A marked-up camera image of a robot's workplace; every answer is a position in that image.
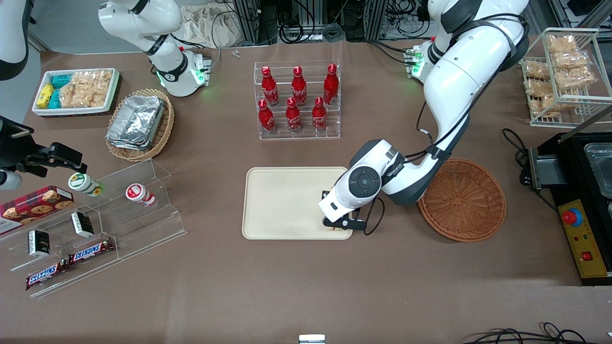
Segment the acrylic display stand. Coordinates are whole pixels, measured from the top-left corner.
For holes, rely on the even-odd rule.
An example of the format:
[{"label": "acrylic display stand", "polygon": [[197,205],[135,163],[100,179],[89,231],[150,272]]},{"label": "acrylic display stand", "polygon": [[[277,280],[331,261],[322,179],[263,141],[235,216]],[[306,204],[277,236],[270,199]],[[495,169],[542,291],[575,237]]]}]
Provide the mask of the acrylic display stand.
[{"label": "acrylic display stand", "polygon": [[[340,82],[340,87],[338,87],[338,100],[335,104],[324,105],[327,110],[327,130],[323,133],[316,133],[312,126],[312,109],[315,106],[315,98],[323,96],[323,81],[327,75],[327,66],[330,63],[338,66],[338,71],[336,72]],[[287,109],[287,98],[293,95],[291,90],[291,82],[293,81],[293,67],[297,65],[302,67],[302,75],[304,76],[304,80],[306,80],[307,84],[308,99],[306,105],[298,108],[300,109],[302,131],[294,134],[289,131],[285,111]],[[261,81],[263,80],[261,68],[264,66],[270,67],[272,76],[277,83],[278,96],[280,98],[280,101],[276,107],[270,107],[270,110],[272,110],[272,113],[274,114],[274,122],[276,123],[277,128],[277,133],[275,135],[265,135],[258,119],[259,108],[257,107],[257,102],[260,99],[264,99],[264,92],[261,88]],[[340,91],[342,81],[340,76],[339,61],[257,62],[255,63],[253,79],[255,82],[255,120],[257,121],[260,140],[330,140],[340,138]]]},{"label": "acrylic display stand", "polygon": [[[30,297],[43,297],[186,234],[181,215],[170,203],[163,183],[169,176],[169,172],[156,161],[145,160],[98,179],[104,185],[103,195],[91,197],[73,192],[74,206],[6,234],[0,238],[0,247],[10,252],[11,271],[15,278],[23,281],[25,289],[28,276],[105,238],[114,240],[115,250],[74,264],[68,271],[27,291]],[[126,188],[135,182],[143,184],[155,195],[152,206],[144,207],[125,197]],[[75,234],[70,218],[75,211],[89,216],[95,235],[85,238]],[[31,230],[49,233],[49,256],[36,258],[28,255],[28,232]]]}]

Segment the red emergency stop button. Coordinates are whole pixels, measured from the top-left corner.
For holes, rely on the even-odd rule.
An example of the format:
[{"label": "red emergency stop button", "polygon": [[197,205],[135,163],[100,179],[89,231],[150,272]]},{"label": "red emergency stop button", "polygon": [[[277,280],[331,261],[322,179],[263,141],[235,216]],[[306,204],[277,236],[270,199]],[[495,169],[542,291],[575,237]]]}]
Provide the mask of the red emergency stop button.
[{"label": "red emergency stop button", "polygon": [[570,226],[578,227],[582,224],[582,213],[576,208],[570,208],[561,214],[561,219]]},{"label": "red emergency stop button", "polygon": [[593,260],[593,255],[590,251],[582,253],[582,260]]}]

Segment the table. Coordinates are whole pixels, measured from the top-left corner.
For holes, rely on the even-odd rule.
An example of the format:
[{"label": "table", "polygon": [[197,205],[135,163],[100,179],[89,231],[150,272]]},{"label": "table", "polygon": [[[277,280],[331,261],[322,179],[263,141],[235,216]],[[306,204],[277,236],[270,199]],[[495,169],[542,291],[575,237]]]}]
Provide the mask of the table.
[{"label": "table", "polygon": [[[329,343],[461,343],[494,327],[539,333],[540,321],[609,340],[611,289],[578,286],[559,216],[519,184],[515,150],[500,133],[510,127],[537,146],[557,132],[528,126],[518,67],[500,73],[481,97],[453,152],[487,168],[506,193],[507,218],[491,239],[452,242],[416,206],[388,201],[369,237],[249,241],[241,223],[251,167],[347,166],[367,140],[385,138],[409,154],[428,139],[414,130],[422,86],[365,43],[239,50],[240,59],[223,51],[209,87],[171,98],[176,123],[156,160],[173,174],[168,193],[189,234],[41,300],[23,292],[0,250],[3,343],[295,343],[308,333],[326,334]],[[117,68],[120,99],[160,88],[142,53],[41,59],[43,71]],[[260,142],[253,63],[314,59],[341,60],[342,138]],[[100,178],[130,165],[105,146],[108,119],[28,113],[26,123],[39,144],[60,141],[81,151],[88,173]],[[428,110],[422,125],[434,131]],[[46,179],[25,176],[24,187],[2,192],[0,201],[64,185],[69,175],[56,168]]]}]

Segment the brown wicker basket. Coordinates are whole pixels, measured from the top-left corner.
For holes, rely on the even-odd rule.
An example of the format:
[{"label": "brown wicker basket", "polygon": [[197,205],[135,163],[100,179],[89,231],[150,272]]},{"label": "brown wicker basket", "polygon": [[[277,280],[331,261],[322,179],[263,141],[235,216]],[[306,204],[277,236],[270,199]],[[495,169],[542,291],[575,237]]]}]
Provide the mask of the brown wicker basket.
[{"label": "brown wicker basket", "polygon": [[[168,142],[170,132],[172,131],[172,126],[174,125],[174,109],[172,108],[172,104],[170,103],[170,99],[168,99],[168,96],[156,89],[143,89],[140,91],[136,91],[130,95],[143,95],[146,97],[154,95],[163,99],[163,101],[165,102],[165,108],[163,109],[162,113],[162,120],[159,123],[159,127],[157,127],[157,133],[155,133],[153,145],[148,150],[137,151],[135,149],[119,148],[110,144],[108,140],[106,141],[108,149],[111,151],[111,153],[113,153],[114,156],[126,159],[131,162],[140,162],[143,160],[150,159],[159,154],[159,152],[161,152],[163,147],[166,145],[166,142]],[[127,97],[121,100],[121,103],[119,103],[119,105],[115,108],[113,117],[111,117],[111,121],[108,124],[109,128],[111,127],[111,125],[113,125],[115,118],[117,118],[117,113],[119,112],[121,105],[123,105],[126,99]]]},{"label": "brown wicker basket", "polygon": [[431,181],[419,208],[443,236],[475,242],[488,239],[501,227],[506,197],[484,167],[466,159],[450,159]]}]

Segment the snickers bar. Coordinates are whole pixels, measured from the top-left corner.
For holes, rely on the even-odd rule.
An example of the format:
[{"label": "snickers bar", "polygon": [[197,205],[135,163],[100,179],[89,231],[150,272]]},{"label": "snickers bar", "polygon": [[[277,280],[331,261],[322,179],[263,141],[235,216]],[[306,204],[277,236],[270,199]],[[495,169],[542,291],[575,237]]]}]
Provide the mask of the snickers bar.
[{"label": "snickers bar", "polygon": [[113,240],[108,238],[92,247],[76,252],[73,255],[68,255],[68,263],[72,265],[112,249],[114,249]]},{"label": "snickers bar", "polygon": [[68,267],[68,262],[65,259],[62,259],[61,261],[58,261],[57,263],[51,265],[43,271],[39,271],[34,275],[29,276],[28,279],[26,279],[26,290],[60,274],[61,272],[66,271]]}]

